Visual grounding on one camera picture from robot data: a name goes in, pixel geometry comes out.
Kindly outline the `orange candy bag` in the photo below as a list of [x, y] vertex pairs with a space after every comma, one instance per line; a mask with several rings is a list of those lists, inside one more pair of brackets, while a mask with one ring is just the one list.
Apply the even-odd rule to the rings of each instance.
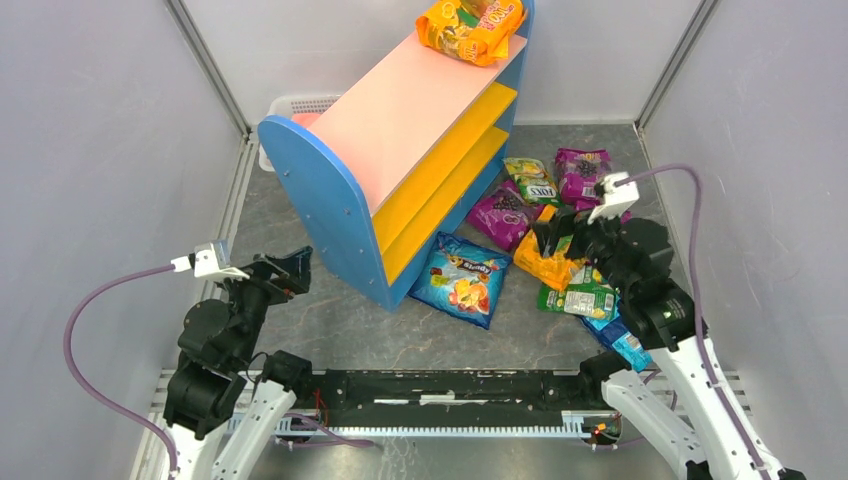
[[416, 19], [415, 33], [425, 47], [486, 67], [508, 57], [526, 15], [522, 1], [442, 0]]
[[543, 257], [540, 253], [537, 234], [533, 229], [530, 229], [513, 253], [513, 263], [541, 280], [548, 287], [562, 291], [587, 262], [585, 258], [566, 257], [571, 241], [571, 235], [560, 237], [552, 243], [554, 246], [552, 254]]

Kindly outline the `blue Slendy candy bag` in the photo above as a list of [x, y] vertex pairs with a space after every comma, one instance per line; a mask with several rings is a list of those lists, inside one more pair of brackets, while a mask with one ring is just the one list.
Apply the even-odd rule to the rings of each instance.
[[440, 232], [408, 296], [488, 330], [511, 264], [507, 254]]

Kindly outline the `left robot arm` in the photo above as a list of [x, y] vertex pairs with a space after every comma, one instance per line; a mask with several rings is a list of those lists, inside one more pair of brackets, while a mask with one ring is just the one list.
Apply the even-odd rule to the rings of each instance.
[[264, 360], [244, 418], [235, 430], [228, 429], [248, 385], [246, 373], [257, 358], [267, 312], [309, 291], [312, 253], [305, 246], [283, 257], [257, 254], [235, 267], [219, 240], [175, 261], [176, 270], [189, 270], [226, 293], [223, 300], [191, 307], [177, 341], [178, 366], [164, 406], [177, 478], [248, 478], [275, 427], [302, 395], [311, 362], [278, 350]]

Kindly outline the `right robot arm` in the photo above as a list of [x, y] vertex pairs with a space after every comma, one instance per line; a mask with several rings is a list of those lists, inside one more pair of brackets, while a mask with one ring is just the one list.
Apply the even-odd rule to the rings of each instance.
[[585, 387], [619, 411], [680, 479], [802, 479], [755, 432], [727, 383], [695, 301], [671, 277], [668, 230], [648, 219], [588, 220], [586, 211], [545, 208], [529, 235], [545, 257], [583, 260], [619, 295], [627, 330], [682, 401], [680, 418], [611, 352], [580, 365]]

